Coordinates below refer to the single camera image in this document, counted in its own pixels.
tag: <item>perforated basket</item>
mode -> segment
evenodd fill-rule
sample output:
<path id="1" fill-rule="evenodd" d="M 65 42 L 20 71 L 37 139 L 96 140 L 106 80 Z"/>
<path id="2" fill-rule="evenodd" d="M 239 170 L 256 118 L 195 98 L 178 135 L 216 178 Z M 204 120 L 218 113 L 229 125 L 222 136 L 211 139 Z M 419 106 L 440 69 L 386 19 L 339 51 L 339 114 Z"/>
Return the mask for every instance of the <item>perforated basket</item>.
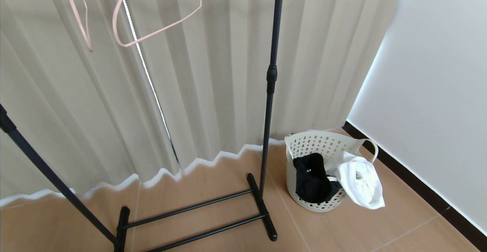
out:
<path id="1" fill-rule="evenodd" d="M 337 207 L 345 198 L 346 193 L 343 188 L 328 201 L 320 204 L 308 203 L 303 201 L 296 194 L 296 168 L 293 165 L 293 159 L 318 152 L 323 156 L 326 163 L 340 151 L 346 151 L 356 156 L 361 156 L 358 151 L 365 141 L 370 141 L 374 145 L 374 157 L 371 163 L 377 158 L 377 145 L 369 139 L 354 139 L 342 134 L 326 131 L 308 131 L 285 137 L 286 155 L 287 155 L 287 190 L 289 194 L 302 207 L 315 212 L 328 212 Z M 336 181 L 336 178 L 328 177 L 330 181 Z"/>

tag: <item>dark brown baseboard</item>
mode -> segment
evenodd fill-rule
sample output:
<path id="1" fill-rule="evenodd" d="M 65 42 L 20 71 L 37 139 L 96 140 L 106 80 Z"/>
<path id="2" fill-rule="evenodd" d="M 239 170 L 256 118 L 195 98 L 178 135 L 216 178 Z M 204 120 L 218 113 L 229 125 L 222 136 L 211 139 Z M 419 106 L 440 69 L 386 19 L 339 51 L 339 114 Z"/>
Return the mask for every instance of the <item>dark brown baseboard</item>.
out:
<path id="1" fill-rule="evenodd" d="M 342 127 L 350 136 L 355 139 L 368 138 L 353 125 L 346 122 Z M 368 151 L 374 152 L 372 144 L 366 142 L 364 147 Z M 429 188 L 424 182 L 418 179 L 411 171 L 401 165 L 395 158 L 391 157 L 387 152 L 379 147 L 379 155 L 377 158 L 386 165 L 392 172 L 400 177 L 407 185 L 409 185 L 421 198 L 431 205 L 438 213 L 440 213 L 452 226 L 454 226 L 462 235 L 465 236 L 478 250 L 487 252 L 487 236 L 471 224 L 464 216 L 449 205 L 436 192 Z"/>

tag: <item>pink hanger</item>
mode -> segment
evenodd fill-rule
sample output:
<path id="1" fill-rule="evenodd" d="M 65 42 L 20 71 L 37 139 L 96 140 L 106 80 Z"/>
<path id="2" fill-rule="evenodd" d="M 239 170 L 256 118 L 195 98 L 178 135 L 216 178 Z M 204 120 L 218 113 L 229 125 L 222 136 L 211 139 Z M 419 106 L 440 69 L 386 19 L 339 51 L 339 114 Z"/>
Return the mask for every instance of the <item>pink hanger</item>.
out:
<path id="1" fill-rule="evenodd" d="M 115 6 L 115 10 L 113 11 L 113 17 L 111 18 L 111 24 L 112 24 L 112 27 L 113 27 L 113 35 L 115 36 L 115 41 L 122 47 L 129 47 L 129 46 L 133 46 L 134 44 L 136 43 L 139 43 L 139 42 L 142 42 L 143 40 L 149 38 L 149 37 L 152 37 L 160 32 L 163 32 L 164 30 L 167 30 L 168 28 L 171 28 L 179 23 L 182 23 L 184 20 L 188 19 L 190 16 L 192 16 L 193 14 L 196 13 L 196 11 L 198 11 L 198 9 L 201 8 L 201 5 L 202 5 L 202 0 L 200 0 L 200 6 L 195 9 L 195 11 L 191 12 L 188 16 L 182 18 L 181 20 L 177 21 L 177 22 L 174 22 L 172 24 L 170 24 L 169 26 L 166 26 L 166 27 L 163 27 L 161 28 L 160 30 L 157 30 L 157 31 L 154 31 L 152 32 L 151 34 L 149 35 L 145 35 L 144 37 L 141 37 L 139 39 L 137 39 L 136 41 L 133 41 L 133 42 L 129 42 L 128 44 L 124 44 L 120 41 L 120 38 L 118 37 L 118 30 L 117 30 L 117 17 L 118 17 L 118 11 L 120 10 L 120 6 L 122 5 L 122 2 L 123 0 L 118 0 L 116 6 Z"/>
<path id="2" fill-rule="evenodd" d="M 78 26 L 80 26 L 80 30 L 81 30 L 81 33 L 83 35 L 83 38 L 85 39 L 86 45 L 88 46 L 88 49 L 90 50 L 90 52 L 93 52 L 93 47 L 91 45 L 91 40 L 90 40 L 90 31 L 88 30 L 88 6 L 86 5 L 86 0 L 83 0 L 83 3 L 85 4 L 86 31 L 85 31 L 85 28 L 83 27 L 83 24 L 81 23 L 80 14 L 78 13 L 78 9 L 76 8 L 75 1 L 69 0 L 69 3 L 71 4 L 71 9 L 73 10 L 73 13 L 75 14 L 75 18 L 76 18 L 76 21 L 78 22 Z"/>

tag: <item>beige curtain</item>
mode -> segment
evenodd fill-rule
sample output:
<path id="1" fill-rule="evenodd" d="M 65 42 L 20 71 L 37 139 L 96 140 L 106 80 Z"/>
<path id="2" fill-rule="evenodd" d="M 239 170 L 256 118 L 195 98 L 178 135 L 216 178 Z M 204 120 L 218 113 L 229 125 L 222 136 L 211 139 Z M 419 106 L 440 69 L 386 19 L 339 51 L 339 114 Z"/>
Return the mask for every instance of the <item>beige curtain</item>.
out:
<path id="1" fill-rule="evenodd" d="M 1 0 L 1 101 L 78 191 L 178 166 L 136 47 L 111 34 L 116 0 L 87 0 L 89 53 L 67 0 Z M 398 0 L 284 0 L 272 135 L 341 126 Z M 76 0 L 83 11 L 82 3 Z M 127 0 L 138 37 L 198 0 Z M 274 0 L 203 0 L 140 44 L 182 168 L 260 144 Z M 133 40 L 119 16 L 123 42 Z M 1 196 L 50 187 L 3 135 Z"/>

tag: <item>floor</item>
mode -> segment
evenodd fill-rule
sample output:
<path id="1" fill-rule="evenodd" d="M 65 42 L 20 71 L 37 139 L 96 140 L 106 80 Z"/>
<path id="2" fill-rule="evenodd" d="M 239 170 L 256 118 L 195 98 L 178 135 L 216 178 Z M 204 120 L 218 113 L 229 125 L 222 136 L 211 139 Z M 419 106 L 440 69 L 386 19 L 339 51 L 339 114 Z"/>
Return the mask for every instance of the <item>floor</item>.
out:
<path id="1" fill-rule="evenodd" d="M 362 155 L 371 154 L 362 148 Z M 259 178 L 261 152 L 245 151 L 215 167 L 199 166 L 176 182 L 164 176 L 155 186 L 139 182 L 122 191 L 100 188 L 87 207 L 115 232 L 120 207 L 130 221 L 144 219 L 248 188 L 245 175 Z M 380 160 L 374 164 L 384 188 L 386 207 L 371 211 L 346 200 L 328 213 L 303 209 L 286 188 L 285 145 L 269 148 L 264 200 L 278 232 L 271 242 L 261 221 L 254 221 L 171 251 L 478 251 Z M 132 228 L 125 251 L 142 252 L 258 214 L 252 195 Z M 90 251 L 113 247 L 64 198 L 17 200 L 0 210 L 2 252 Z"/>

